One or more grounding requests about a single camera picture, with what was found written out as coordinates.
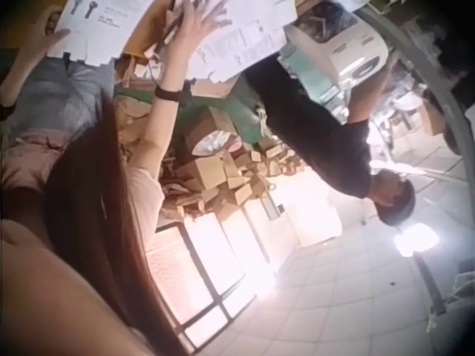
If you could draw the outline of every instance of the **paper sheet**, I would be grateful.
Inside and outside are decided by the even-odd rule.
[[[189,63],[189,79],[225,82],[279,51],[286,43],[283,27],[297,19],[294,0],[228,0],[226,9],[232,25],[216,31],[198,48]]]
[[[100,65],[118,58],[137,23],[153,0],[69,0],[56,30],[71,34],[61,46],[48,53],[52,57],[71,54],[71,60]]]

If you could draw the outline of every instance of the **black shirt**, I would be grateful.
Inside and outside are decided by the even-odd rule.
[[[365,198],[370,190],[368,121],[341,125],[323,106],[299,94],[291,79],[269,57],[246,71],[267,113],[267,126],[331,187]]]

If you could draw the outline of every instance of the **gray shorts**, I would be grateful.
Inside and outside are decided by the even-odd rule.
[[[28,76],[16,109],[6,122],[9,145],[31,129],[54,129],[74,135],[93,125],[101,91],[112,97],[114,62],[91,67],[44,58]]]

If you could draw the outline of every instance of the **hand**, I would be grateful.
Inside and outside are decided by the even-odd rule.
[[[58,13],[61,12],[61,10],[61,7],[49,7],[32,26],[27,40],[24,46],[20,48],[18,54],[18,60],[21,61],[23,65],[30,67],[37,66],[43,57],[46,56],[46,53],[70,33],[69,30],[60,30],[56,33],[47,34],[52,32],[52,26],[56,26],[54,22],[59,19]]]
[[[226,14],[225,3],[222,0],[203,18],[203,11],[195,10],[191,0],[185,0],[183,23],[170,44],[170,53],[189,59],[206,37],[218,28],[231,24],[229,20],[217,20],[217,17]]]

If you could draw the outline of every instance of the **drawing of screw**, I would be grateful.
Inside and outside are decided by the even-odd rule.
[[[74,15],[76,13],[77,8],[82,4],[84,0],[74,0],[74,6],[73,9],[71,10],[71,15]]]
[[[89,3],[89,10],[88,10],[88,13],[86,13],[86,18],[89,19],[89,16],[92,14],[92,12],[94,11],[94,9],[96,7],[98,7],[99,5],[95,2],[95,1],[91,1]]]

